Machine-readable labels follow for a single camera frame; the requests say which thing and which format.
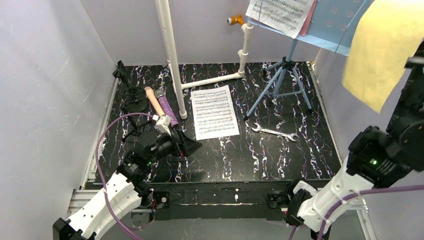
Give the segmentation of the purple glitter microphone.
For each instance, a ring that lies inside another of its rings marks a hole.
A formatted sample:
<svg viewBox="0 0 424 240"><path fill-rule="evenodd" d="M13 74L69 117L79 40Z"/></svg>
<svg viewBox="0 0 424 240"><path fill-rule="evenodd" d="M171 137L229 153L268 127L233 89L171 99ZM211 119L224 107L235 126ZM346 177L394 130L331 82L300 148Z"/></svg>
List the purple glitter microphone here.
<svg viewBox="0 0 424 240"><path fill-rule="evenodd" d="M171 105L166 97L166 93L164 90L162 89L157 89L154 91L154 95L157 98L160 106L162 107L162 110L164 111L164 113L171 117L171 121L170 121L170 125L172 127L178 126L179 122L174 114L174 111L171 108Z"/></svg>

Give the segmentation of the black round-base microphone stand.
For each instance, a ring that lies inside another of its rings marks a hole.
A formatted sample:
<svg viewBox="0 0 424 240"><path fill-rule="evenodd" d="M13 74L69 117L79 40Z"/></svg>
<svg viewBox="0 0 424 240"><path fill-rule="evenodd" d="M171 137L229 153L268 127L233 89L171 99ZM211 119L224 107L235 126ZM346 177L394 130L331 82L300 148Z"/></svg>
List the black round-base microphone stand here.
<svg viewBox="0 0 424 240"><path fill-rule="evenodd" d="M122 92L122 103L120 105L120 109L125 114L145 112L148 106L146 91L139 86L131 85L130 78L126 74L126 67L122 60L117 62L116 70L112 73L112 75L121 80L121 82L126 86L126 89Z"/></svg>

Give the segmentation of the black tripod shock-mount stand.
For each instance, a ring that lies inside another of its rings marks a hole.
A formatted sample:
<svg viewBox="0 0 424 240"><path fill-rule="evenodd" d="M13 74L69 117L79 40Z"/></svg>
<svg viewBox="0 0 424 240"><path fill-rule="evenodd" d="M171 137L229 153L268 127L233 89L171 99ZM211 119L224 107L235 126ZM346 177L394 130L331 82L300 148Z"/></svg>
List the black tripod shock-mount stand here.
<svg viewBox="0 0 424 240"><path fill-rule="evenodd" d="M127 141L127 138L130 136L139 137L145 130L145 127L149 123L149 120L145 120L141 123L138 123L138 117L138 115L131 115L128 117L128 121L133 127L133 129L122 138L122 143L125 143Z"/></svg>

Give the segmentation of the pink paper sheet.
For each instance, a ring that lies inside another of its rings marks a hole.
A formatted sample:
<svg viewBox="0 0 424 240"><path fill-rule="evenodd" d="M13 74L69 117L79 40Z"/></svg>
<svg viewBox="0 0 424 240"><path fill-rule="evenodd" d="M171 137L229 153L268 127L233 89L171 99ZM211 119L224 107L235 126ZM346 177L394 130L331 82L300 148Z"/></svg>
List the pink paper sheet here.
<svg viewBox="0 0 424 240"><path fill-rule="evenodd" d="M312 16L313 16L314 10L316 8L316 4L317 4L317 0L314 0L313 3L312 3L312 6L310 8L310 11L309 11L304 23L303 23L303 26L299 31L300 36L304 37L307 34L309 26L310 26L311 21L312 21Z"/></svg>

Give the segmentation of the blue tripod music stand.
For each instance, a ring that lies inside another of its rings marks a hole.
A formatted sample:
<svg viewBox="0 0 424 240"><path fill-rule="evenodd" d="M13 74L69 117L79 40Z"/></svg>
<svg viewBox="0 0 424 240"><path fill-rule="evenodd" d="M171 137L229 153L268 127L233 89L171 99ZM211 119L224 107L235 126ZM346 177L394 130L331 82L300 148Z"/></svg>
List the blue tripod music stand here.
<svg viewBox="0 0 424 240"><path fill-rule="evenodd" d="M276 73L268 82L262 93L259 95L253 106L244 116L244 120L248 120L256 106L265 95L272 95L275 98L281 97L279 88L283 82L286 72L292 72L299 86L296 94L302 94L308 109L311 104L307 97L305 88L301 83L296 63L293 61L298 41L302 41L321 49L326 49L331 52L348 56L355 30L362 15L371 5L370 0L317 0L315 10L313 12L311 23L305 36L298 34L296 38L292 38L290 49L287 56L284 56L281 61L265 68L263 73L266 74L271 69L276 69ZM274 31L276 33L284 33L269 27L263 23L248 17L248 23L253 26Z"/></svg>

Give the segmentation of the yellow sheet music page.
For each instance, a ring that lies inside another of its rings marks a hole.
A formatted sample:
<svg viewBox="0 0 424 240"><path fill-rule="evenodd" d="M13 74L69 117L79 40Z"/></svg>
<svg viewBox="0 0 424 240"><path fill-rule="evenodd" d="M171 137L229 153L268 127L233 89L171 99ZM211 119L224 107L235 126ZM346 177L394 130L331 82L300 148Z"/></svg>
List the yellow sheet music page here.
<svg viewBox="0 0 424 240"><path fill-rule="evenodd" d="M375 0L356 27L342 85L379 113L424 39L422 0Z"/></svg>

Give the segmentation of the pink toy microphone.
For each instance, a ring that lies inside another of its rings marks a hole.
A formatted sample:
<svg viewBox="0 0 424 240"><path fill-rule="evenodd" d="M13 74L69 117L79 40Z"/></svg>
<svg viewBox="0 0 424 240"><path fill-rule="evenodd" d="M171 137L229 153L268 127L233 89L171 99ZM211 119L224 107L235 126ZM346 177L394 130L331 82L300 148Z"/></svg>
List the pink toy microphone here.
<svg viewBox="0 0 424 240"><path fill-rule="evenodd" d="M156 98L153 89L151 87L147 86L147 87L144 88L144 90L145 90L147 99L151 103L151 105L154 108L154 110L156 111L157 115L159 117L165 115L165 112L164 112L163 108L161 107L158 99Z"/></svg>

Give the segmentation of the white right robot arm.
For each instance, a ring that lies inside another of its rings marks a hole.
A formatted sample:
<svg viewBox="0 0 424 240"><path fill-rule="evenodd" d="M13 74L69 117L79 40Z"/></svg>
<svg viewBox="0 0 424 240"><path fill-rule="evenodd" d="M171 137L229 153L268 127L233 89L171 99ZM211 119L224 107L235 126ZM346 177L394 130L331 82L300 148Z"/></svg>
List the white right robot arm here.
<svg viewBox="0 0 424 240"><path fill-rule="evenodd" d="M414 190L394 184L424 169L423 66L411 69L386 130L367 127L348 151L340 170L322 189L296 180L286 190L285 222L308 227L314 240L328 239L332 223L365 195Z"/></svg>

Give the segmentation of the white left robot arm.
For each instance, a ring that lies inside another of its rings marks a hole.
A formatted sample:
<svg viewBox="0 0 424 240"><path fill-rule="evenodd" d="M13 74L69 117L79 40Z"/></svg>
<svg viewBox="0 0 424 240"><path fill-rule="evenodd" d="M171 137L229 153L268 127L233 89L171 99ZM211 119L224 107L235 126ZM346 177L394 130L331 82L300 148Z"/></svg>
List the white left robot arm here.
<svg viewBox="0 0 424 240"><path fill-rule="evenodd" d="M136 143L115 173L81 209L68 219L59 218L52 226L55 240L98 240L118 224L132 231L121 218L143 204L154 202L154 189L146 182L152 166L167 156L189 157L202 143L188 138L182 130L163 133L145 144Z"/></svg>

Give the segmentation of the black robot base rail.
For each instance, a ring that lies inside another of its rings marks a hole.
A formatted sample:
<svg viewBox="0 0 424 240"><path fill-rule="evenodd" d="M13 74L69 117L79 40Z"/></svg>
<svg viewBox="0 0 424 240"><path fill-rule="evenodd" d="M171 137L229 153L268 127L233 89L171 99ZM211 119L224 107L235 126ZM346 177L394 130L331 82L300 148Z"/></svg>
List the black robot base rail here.
<svg viewBox="0 0 424 240"><path fill-rule="evenodd" d="M280 221L292 180L150 183L156 221L266 219Z"/></svg>

